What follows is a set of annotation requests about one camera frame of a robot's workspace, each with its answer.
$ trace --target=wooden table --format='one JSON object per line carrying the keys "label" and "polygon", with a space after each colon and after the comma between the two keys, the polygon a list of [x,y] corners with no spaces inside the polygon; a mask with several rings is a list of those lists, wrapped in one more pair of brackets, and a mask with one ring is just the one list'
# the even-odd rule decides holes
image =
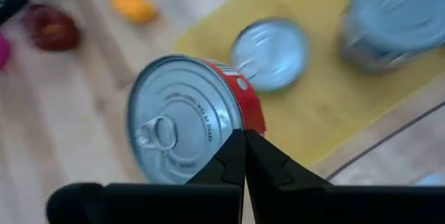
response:
{"label": "wooden table", "polygon": [[[30,46],[17,17],[1,27],[14,45],[13,58],[0,73],[2,224],[44,223],[45,200],[64,184],[144,182],[125,133],[131,83],[147,63],[171,51],[187,28],[226,0],[153,0],[160,16],[143,25],[122,19],[107,0],[48,1],[77,19],[83,44],[50,54]],[[445,101],[444,84],[445,79],[431,84],[311,169],[331,175]],[[251,211],[245,220],[253,221]]]}

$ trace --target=pull tab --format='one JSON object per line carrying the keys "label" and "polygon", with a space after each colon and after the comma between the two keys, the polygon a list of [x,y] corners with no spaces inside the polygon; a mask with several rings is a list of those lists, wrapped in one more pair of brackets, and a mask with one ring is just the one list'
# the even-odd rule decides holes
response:
{"label": "pull tab", "polygon": [[142,148],[168,151],[177,143],[176,125],[168,116],[162,115],[147,121],[140,126],[137,135],[136,141]]}
{"label": "pull tab", "polygon": [[[248,65],[252,65],[255,63],[255,59],[253,59],[253,57],[249,57],[247,60],[243,61],[242,63],[240,63],[238,65],[238,67],[236,68],[241,74],[245,74],[245,72],[243,72],[243,68],[245,68]],[[249,77],[246,77],[247,80],[250,80],[251,78],[255,77],[257,74],[259,74],[261,72],[261,68],[259,67],[258,64],[255,65],[255,67],[253,68],[255,70],[254,74],[251,74]]]}

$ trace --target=silver can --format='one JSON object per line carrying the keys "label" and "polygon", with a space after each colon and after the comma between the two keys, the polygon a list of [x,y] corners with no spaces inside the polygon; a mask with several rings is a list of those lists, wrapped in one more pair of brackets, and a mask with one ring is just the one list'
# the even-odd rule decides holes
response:
{"label": "silver can", "polygon": [[232,47],[231,64],[259,91],[280,90],[307,66],[307,37],[288,19],[259,20],[245,28]]}
{"label": "silver can", "polygon": [[[254,90],[240,77],[222,63],[180,55],[160,58],[139,74],[129,96],[127,131],[150,182],[187,183],[234,129],[254,128],[238,101]],[[263,119],[258,98],[251,99]]]}
{"label": "silver can", "polygon": [[445,42],[445,0],[353,0],[343,28],[342,55],[384,72]]}

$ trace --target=wooden surface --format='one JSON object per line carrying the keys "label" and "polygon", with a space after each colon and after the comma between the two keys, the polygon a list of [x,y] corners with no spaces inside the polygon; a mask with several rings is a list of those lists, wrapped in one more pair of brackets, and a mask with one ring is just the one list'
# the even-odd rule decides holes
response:
{"label": "wooden surface", "polygon": [[[30,46],[17,18],[1,27],[14,45],[11,62],[0,72],[2,224],[45,223],[45,200],[70,182],[144,182],[128,150],[124,128],[131,82],[146,63],[170,51],[191,24],[226,0],[154,0],[161,16],[142,26],[116,15],[106,0],[49,1],[73,14],[83,31],[83,44],[74,51],[50,54]],[[444,84],[438,81],[407,100],[314,171],[332,174],[382,136],[445,101]],[[413,130],[416,135],[440,139],[440,124],[434,122],[443,122],[445,116],[435,117],[427,127]],[[417,143],[410,136],[403,138]],[[434,157],[426,154],[424,159]],[[410,172],[412,163],[399,163]],[[337,180],[354,182],[345,173],[339,173],[343,179]],[[252,223],[252,212],[245,212],[244,219]]]}
{"label": "wooden surface", "polygon": [[445,172],[445,106],[415,122],[331,179],[334,184],[413,185]]}

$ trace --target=can rim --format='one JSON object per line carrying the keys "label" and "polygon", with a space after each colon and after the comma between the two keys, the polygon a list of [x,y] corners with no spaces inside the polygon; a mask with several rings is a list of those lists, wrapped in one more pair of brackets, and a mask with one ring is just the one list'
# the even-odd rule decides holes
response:
{"label": "can rim", "polygon": [[300,72],[300,73],[297,73],[297,75],[295,75],[295,77],[294,78],[292,78],[291,80],[289,80],[289,81],[287,81],[286,83],[284,83],[284,84],[282,84],[282,85],[278,85],[278,86],[276,86],[275,88],[273,88],[272,90],[263,90],[263,91],[266,91],[266,92],[268,92],[268,91],[278,91],[278,90],[282,90],[282,89],[284,89],[284,88],[286,88],[286,87],[288,87],[290,84],[292,84],[296,79],[298,79],[299,77],[301,77],[304,73],[305,73],[305,70],[307,69],[307,62],[309,61],[309,52],[310,52],[310,50],[309,50],[309,47],[308,47],[308,44],[309,44],[309,37],[308,37],[308,35],[307,35],[307,33],[306,33],[306,31],[304,31],[302,28],[301,28],[301,26],[299,25],[299,23],[297,23],[297,22],[295,22],[294,20],[292,20],[292,19],[289,19],[289,18],[287,18],[287,17],[280,17],[280,16],[272,16],[272,17],[265,17],[265,18],[261,18],[261,19],[258,19],[258,20],[255,20],[253,23],[251,23],[251,24],[249,24],[249,25],[247,25],[243,30],[241,30],[241,32],[237,35],[237,37],[235,38],[235,40],[233,41],[233,43],[232,43],[232,45],[231,45],[231,47],[230,47],[230,58],[232,59],[233,58],[233,53],[234,53],[234,49],[235,49],[235,47],[236,47],[236,44],[239,42],[239,40],[250,30],[250,29],[252,29],[252,28],[254,28],[254,27],[256,27],[256,26],[259,26],[259,25],[262,25],[262,24],[265,24],[265,23],[271,23],[271,22],[286,22],[286,23],[289,23],[289,24],[291,24],[292,26],[294,26],[295,27],[295,29],[301,34],[301,36],[304,38],[304,40],[305,40],[305,43],[304,43],[304,45],[303,45],[303,47],[304,47],[304,61],[305,61],[305,64],[304,64],[304,66],[303,66],[303,69],[302,69],[302,71]]}
{"label": "can rim", "polygon": [[243,119],[243,115],[241,113],[241,107],[240,107],[239,103],[236,101],[234,92],[230,88],[229,84],[215,70],[213,70],[213,68],[209,67],[204,61],[201,61],[196,58],[188,57],[185,54],[166,54],[166,55],[163,55],[163,56],[157,58],[156,60],[154,60],[151,63],[149,63],[148,65],[146,65],[144,67],[144,69],[142,71],[140,71],[140,73],[136,77],[136,80],[134,81],[131,91],[129,93],[128,102],[127,102],[127,114],[126,114],[127,115],[126,129],[127,129],[127,138],[128,138],[129,144],[131,146],[130,151],[133,154],[133,157],[136,160],[138,166],[140,167],[140,170],[143,172],[145,179],[149,182],[151,182],[151,180],[153,178],[152,178],[152,176],[149,176],[147,170],[144,169],[142,158],[139,155],[136,155],[138,153],[139,149],[138,149],[138,144],[136,143],[136,133],[131,131],[131,127],[130,127],[130,126],[135,125],[134,124],[134,112],[131,109],[133,108],[134,100],[136,99],[138,89],[140,88],[139,85],[144,82],[145,78],[150,74],[150,72],[152,72],[152,70],[156,69],[154,67],[162,65],[162,63],[167,63],[167,62],[173,61],[170,59],[166,60],[166,58],[173,58],[174,60],[187,60],[187,61],[191,61],[193,63],[197,63],[198,65],[205,67],[206,70],[210,71],[215,77],[218,78],[219,81],[223,82],[225,84],[225,88],[227,89],[227,92],[230,94],[230,98],[232,100],[233,105],[236,105],[237,116],[239,117],[240,123],[241,123],[241,125],[239,126],[238,129],[240,129],[240,130],[244,129],[244,119]]}

